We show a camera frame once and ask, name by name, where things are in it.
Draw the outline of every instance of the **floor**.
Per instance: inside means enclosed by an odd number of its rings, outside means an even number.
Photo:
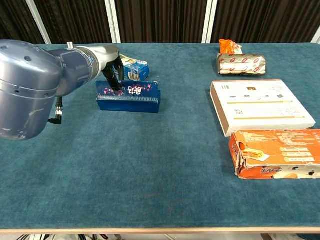
[[[16,240],[20,235],[0,235],[0,240]],[[131,234],[121,235],[122,240],[263,240],[260,234]]]
[[[20,235],[0,235],[0,240],[17,240]],[[263,240],[260,234],[122,234],[108,235],[109,240]],[[270,240],[302,240],[295,234],[271,234]]]

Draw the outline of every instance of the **small blue and white box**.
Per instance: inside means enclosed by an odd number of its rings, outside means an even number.
[[[145,81],[149,77],[149,64],[120,54],[123,63],[124,77],[132,81]]]
[[[113,91],[107,80],[95,81],[97,103],[102,111],[158,113],[161,91],[156,81],[122,81],[122,89]]]

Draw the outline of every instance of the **dark curtain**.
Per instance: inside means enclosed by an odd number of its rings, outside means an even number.
[[[116,0],[122,43],[201,43],[207,0]]]
[[[0,39],[45,43],[25,0],[0,1]]]
[[[53,44],[112,43],[104,0],[34,0]]]
[[[219,0],[211,43],[311,42],[320,26],[320,0]]]

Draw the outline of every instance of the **orange box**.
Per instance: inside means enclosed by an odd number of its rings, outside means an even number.
[[[241,179],[320,178],[320,129],[235,131],[229,149]]]

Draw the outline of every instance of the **wrapped package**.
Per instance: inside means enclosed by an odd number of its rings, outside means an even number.
[[[222,54],[216,59],[219,74],[263,75],[266,59],[260,54]]]

